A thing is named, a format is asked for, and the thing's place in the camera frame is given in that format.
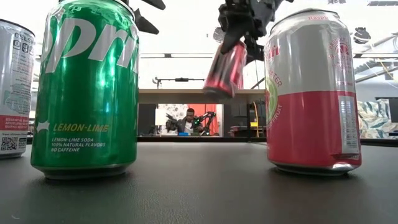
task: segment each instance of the black table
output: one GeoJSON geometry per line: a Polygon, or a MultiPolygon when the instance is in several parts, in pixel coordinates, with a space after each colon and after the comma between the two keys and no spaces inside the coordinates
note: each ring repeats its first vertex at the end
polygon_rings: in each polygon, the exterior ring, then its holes
{"type": "Polygon", "coordinates": [[[279,172],[265,146],[139,143],[126,175],[45,180],[29,152],[0,161],[0,223],[398,223],[398,148],[363,146],[349,177],[279,172]]]}

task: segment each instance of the soda can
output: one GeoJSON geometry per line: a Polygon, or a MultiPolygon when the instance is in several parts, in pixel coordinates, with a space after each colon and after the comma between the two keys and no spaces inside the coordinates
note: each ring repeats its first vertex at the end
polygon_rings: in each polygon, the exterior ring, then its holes
{"type": "Polygon", "coordinates": [[[246,65],[246,44],[239,41],[228,53],[221,54],[221,46],[216,55],[203,90],[214,99],[235,97],[236,90],[243,88],[243,67],[246,65]]]}
{"type": "Polygon", "coordinates": [[[136,160],[137,33],[119,0],[65,0],[49,13],[31,157],[47,178],[118,175],[136,160]]]}
{"type": "Polygon", "coordinates": [[[35,35],[0,19],[0,158],[26,150],[35,35]]]}
{"type": "Polygon", "coordinates": [[[351,39],[335,12],[299,11],[265,47],[267,155],[282,170],[341,175],[361,165],[351,39]]]}

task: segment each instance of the person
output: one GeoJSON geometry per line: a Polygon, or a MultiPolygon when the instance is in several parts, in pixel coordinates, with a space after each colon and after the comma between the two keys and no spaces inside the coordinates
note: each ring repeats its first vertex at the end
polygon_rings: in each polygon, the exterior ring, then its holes
{"type": "Polygon", "coordinates": [[[179,133],[200,133],[203,131],[203,126],[199,124],[195,129],[192,129],[192,123],[195,116],[195,110],[192,108],[187,109],[184,119],[178,121],[179,133]]]}

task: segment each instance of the green sprite can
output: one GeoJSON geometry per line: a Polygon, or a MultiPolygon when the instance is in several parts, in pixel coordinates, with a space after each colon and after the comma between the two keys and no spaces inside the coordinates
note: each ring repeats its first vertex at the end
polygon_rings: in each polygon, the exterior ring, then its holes
{"type": "Polygon", "coordinates": [[[120,0],[65,0],[46,22],[31,164],[49,179],[136,160],[138,29],[120,0]]]}

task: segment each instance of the can lid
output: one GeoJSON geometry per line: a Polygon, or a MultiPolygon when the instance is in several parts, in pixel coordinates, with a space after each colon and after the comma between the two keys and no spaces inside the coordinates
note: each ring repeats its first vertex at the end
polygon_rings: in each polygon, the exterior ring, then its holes
{"type": "Polygon", "coordinates": [[[26,31],[30,32],[34,37],[36,37],[36,35],[35,35],[30,29],[28,29],[28,28],[26,28],[26,27],[24,27],[24,26],[21,26],[21,25],[19,25],[18,23],[11,22],[11,21],[8,21],[8,20],[5,20],[5,19],[0,19],[0,22],[7,22],[7,23],[12,24],[12,25],[14,25],[14,26],[18,26],[18,27],[20,27],[20,28],[23,28],[23,29],[25,29],[26,31]]]}
{"type": "Polygon", "coordinates": [[[125,7],[131,14],[132,18],[134,19],[134,21],[136,20],[136,17],[134,16],[134,12],[132,11],[132,9],[130,8],[129,1],[128,0],[113,0],[116,1],[117,3],[119,3],[120,5],[122,5],[123,7],[125,7]]]}
{"type": "Polygon", "coordinates": [[[333,14],[336,14],[337,18],[340,18],[340,16],[338,15],[337,12],[333,12],[333,11],[329,11],[329,10],[316,9],[316,8],[302,9],[302,10],[299,10],[299,11],[293,13],[293,14],[290,14],[290,15],[288,15],[287,17],[285,17],[285,18],[279,20],[278,22],[276,22],[276,23],[272,26],[271,31],[270,31],[269,33],[271,34],[271,32],[272,32],[272,30],[274,29],[274,27],[275,27],[276,25],[278,25],[280,22],[284,21],[285,19],[288,19],[288,18],[290,18],[290,17],[292,17],[292,16],[296,16],[296,15],[301,14],[301,13],[313,12],[313,11],[320,11],[320,12],[329,12],[329,13],[333,13],[333,14]]]}

